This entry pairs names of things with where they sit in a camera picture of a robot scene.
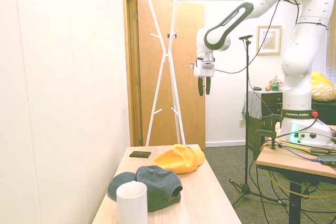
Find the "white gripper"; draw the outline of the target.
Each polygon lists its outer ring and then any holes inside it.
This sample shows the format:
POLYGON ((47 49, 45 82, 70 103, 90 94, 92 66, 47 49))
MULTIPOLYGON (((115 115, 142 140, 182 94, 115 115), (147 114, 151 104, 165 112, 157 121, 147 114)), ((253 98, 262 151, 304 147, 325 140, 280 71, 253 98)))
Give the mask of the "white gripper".
POLYGON ((212 62, 196 61, 194 64, 194 76, 198 77, 197 85, 200 96, 204 94, 203 77, 206 77, 205 91, 206 94, 210 94, 211 90, 211 77, 214 76, 215 65, 212 62))

